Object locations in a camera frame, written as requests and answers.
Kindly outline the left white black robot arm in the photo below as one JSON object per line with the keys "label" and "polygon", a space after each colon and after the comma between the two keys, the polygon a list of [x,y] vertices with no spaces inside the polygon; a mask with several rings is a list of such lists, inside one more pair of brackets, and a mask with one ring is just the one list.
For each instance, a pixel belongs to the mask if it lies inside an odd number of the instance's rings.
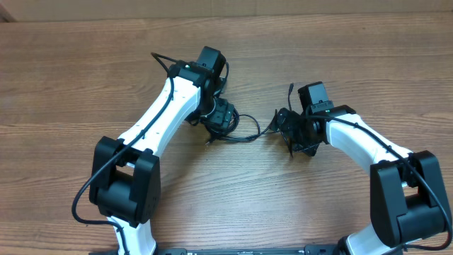
{"label": "left white black robot arm", "polygon": [[144,115],[117,139],[97,143],[90,179],[71,206],[74,219],[115,230],[115,254],[157,254],[151,217],[161,197],[160,158],[180,125],[204,123],[225,131],[234,107],[220,98],[228,64],[214,48],[203,47],[194,62],[173,59],[165,66],[164,87]]}

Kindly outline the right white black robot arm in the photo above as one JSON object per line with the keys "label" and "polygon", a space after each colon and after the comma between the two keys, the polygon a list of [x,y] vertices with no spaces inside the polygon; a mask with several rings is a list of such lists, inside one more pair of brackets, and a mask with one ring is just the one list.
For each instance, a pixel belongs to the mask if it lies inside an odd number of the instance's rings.
{"label": "right white black robot arm", "polygon": [[452,213],[437,157],[412,152],[369,127],[347,105],[335,106],[322,82],[298,90],[303,111],[276,111],[271,129],[290,153],[312,157],[320,144],[341,150],[369,175],[370,220],[363,230],[323,245],[320,254],[440,251],[452,243]]}

